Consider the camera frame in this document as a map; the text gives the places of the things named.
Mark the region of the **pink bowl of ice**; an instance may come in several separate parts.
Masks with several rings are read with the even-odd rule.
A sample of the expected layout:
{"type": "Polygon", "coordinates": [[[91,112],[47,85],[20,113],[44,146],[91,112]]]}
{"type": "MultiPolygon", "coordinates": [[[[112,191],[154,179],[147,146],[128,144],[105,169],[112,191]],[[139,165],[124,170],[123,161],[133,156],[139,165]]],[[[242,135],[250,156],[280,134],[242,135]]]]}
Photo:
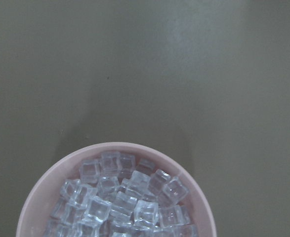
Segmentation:
{"type": "Polygon", "coordinates": [[[54,164],[23,206],[18,237],[214,237],[214,218],[192,176],[154,149],[101,143],[54,164]]]}

